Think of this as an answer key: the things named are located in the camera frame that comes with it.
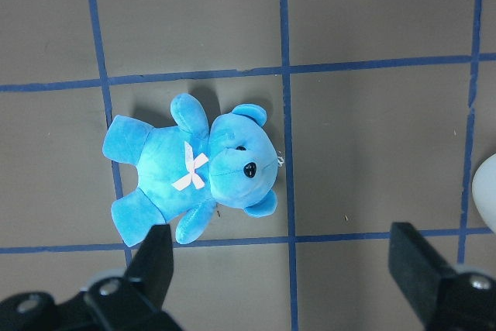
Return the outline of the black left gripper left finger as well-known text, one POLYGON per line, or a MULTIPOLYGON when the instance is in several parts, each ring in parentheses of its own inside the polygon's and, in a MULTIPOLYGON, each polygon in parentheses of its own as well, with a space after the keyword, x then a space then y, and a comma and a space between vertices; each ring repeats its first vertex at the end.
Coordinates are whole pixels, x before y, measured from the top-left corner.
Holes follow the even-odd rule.
POLYGON ((121 277, 95 282, 84 302, 101 330, 180 330, 162 309, 174 274, 171 228, 150 228, 121 277))

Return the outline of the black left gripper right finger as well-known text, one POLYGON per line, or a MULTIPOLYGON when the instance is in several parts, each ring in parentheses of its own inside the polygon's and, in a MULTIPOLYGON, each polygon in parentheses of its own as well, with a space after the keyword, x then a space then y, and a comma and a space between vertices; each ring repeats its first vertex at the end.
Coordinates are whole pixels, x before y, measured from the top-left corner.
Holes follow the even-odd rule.
POLYGON ((409 222, 391 224, 388 270, 424 330, 495 329, 495 277, 454 267, 409 222))

